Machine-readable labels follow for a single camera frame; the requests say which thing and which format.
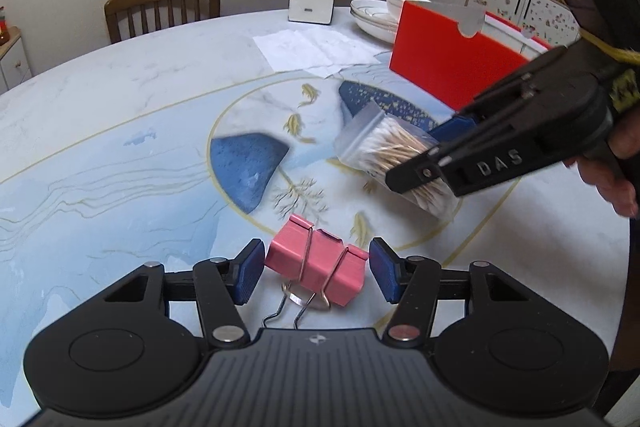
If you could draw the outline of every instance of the wooden chair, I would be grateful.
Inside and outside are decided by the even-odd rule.
[[[118,27],[118,13],[127,12],[127,19],[129,21],[129,38],[136,36],[136,28],[133,20],[134,10],[140,11],[140,19],[142,20],[142,33],[149,33],[148,21],[146,18],[146,5],[153,4],[155,15],[155,29],[162,29],[160,22],[160,1],[163,0],[108,0],[104,4],[104,16],[107,19],[107,28],[109,30],[109,38],[111,44],[120,42],[122,37],[120,36],[120,28]],[[174,0],[165,0],[168,8],[168,22],[169,27],[175,26],[174,22]],[[182,24],[189,22],[187,20],[187,3],[186,0],[180,0],[181,8],[181,21]],[[195,14],[195,20],[199,21],[200,18],[200,0],[194,0],[193,9]],[[220,0],[209,0],[209,19],[214,17],[220,17]]]

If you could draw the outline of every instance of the finger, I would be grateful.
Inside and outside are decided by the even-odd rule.
[[[610,188],[616,181],[616,177],[606,164],[597,160],[578,158],[578,172],[580,178],[587,185],[597,185],[601,188]]]
[[[564,166],[566,168],[569,168],[569,167],[573,166],[577,161],[578,161],[578,156],[574,156],[573,158],[569,158],[569,159],[564,160],[562,163],[564,163]]]
[[[616,213],[619,216],[622,217],[636,217],[638,215],[638,204],[637,203],[631,203],[631,204],[618,204],[618,203],[614,203],[613,204],[613,209],[616,211]]]
[[[640,107],[633,108],[615,125],[609,136],[609,147],[623,160],[640,152]]]
[[[597,187],[598,193],[605,201],[619,205],[630,205],[636,202],[636,189],[627,180],[615,180],[610,187]]]

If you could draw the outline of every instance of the bottle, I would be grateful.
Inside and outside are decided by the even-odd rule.
[[[7,44],[9,40],[11,40],[11,36],[6,28],[6,20],[4,20],[4,6],[0,6],[0,46]]]

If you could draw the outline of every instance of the cotton swabs container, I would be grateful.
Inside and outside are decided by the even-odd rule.
[[[341,163],[365,171],[385,185],[388,170],[429,150],[437,143],[437,140],[421,129],[386,114],[371,102],[341,131],[335,140],[334,149]],[[449,217],[457,201],[441,179],[402,196],[438,219]]]

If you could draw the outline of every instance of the round table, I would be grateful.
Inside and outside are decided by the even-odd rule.
[[[491,261],[594,330],[611,351],[625,292],[628,221],[573,170],[554,166],[463,198],[438,222],[341,166],[333,141],[368,100],[391,97],[420,122],[450,110],[388,68],[329,78],[275,74],[253,36],[286,28],[285,11],[192,23],[76,58],[0,96],[0,424],[36,403],[24,379],[30,338],[145,261],[168,271],[268,244],[294,211],[361,247],[382,236],[402,255],[465,269]],[[331,26],[368,39],[348,9]],[[230,185],[238,162],[260,182]],[[239,311],[255,334],[281,297],[265,269]],[[389,306],[367,269],[344,309],[309,311],[301,327],[380,326]],[[292,327],[289,303],[275,327]],[[439,304],[434,333],[462,317]],[[191,303],[172,317],[199,333]]]

